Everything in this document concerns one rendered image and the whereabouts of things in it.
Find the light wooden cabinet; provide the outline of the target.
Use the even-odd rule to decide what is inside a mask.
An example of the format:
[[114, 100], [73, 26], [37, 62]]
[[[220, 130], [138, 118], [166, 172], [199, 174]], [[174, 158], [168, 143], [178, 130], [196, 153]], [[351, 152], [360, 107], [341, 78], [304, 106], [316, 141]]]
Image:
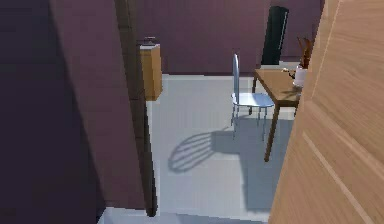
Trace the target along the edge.
[[162, 92], [160, 45], [141, 46], [140, 56], [145, 98], [147, 101], [156, 101]]

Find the white metal chair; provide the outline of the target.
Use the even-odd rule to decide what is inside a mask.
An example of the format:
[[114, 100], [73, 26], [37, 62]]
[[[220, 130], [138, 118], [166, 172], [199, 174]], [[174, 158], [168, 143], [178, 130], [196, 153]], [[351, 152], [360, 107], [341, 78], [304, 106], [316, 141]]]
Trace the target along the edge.
[[232, 58], [233, 75], [233, 93], [232, 98], [232, 117], [231, 126], [234, 128], [233, 134], [236, 134], [236, 128], [239, 118], [239, 109], [241, 107], [258, 108], [264, 110], [264, 116], [267, 116], [267, 109], [274, 106], [272, 99], [265, 93], [251, 93], [240, 91], [240, 63], [239, 56], [234, 53]]

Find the brown wooden table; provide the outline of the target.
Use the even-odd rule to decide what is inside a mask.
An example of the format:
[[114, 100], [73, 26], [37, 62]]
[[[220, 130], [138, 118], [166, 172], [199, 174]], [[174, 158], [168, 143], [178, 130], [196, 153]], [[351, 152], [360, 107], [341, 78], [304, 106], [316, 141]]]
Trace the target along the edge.
[[288, 72], [282, 72], [280, 69], [255, 69], [253, 76], [252, 92], [255, 92], [257, 82], [260, 82], [275, 104], [267, 147], [264, 155], [264, 161], [268, 162], [272, 151], [280, 109], [284, 107], [297, 109], [301, 89], [293, 85], [293, 79], [289, 76]]

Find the black fridge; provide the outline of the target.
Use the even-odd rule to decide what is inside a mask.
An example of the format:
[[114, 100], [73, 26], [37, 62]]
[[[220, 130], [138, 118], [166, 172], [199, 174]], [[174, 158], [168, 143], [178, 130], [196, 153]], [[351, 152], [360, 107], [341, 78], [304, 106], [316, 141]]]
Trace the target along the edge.
[[289, 10], [285, 7], [270, 7], [261, 60], [262, 65], [279, 64], [288, 15]]

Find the white pot brown plant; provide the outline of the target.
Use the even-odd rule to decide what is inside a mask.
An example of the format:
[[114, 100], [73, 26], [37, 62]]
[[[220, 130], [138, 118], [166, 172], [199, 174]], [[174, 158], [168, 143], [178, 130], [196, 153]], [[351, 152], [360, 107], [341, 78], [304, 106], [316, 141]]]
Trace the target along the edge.
[[293, 79], [294, 86], [303, 87], [305, 76], [307, 74], [307, 70], [310, 63], [312, 53], [312, 42], [308, 38], [298, 38], [298, 42], [302, 50], [302, 56], [299, 65], [296, 67], [293, 73], [289, 74], [289, 76]]

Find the light wooden room door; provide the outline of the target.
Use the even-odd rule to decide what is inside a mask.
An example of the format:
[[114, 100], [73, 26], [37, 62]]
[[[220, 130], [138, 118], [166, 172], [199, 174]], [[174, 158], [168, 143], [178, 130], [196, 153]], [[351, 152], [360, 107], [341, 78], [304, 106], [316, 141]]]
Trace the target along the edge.
[[384, 224], [384, 0], [325, 0], [268, 224]]

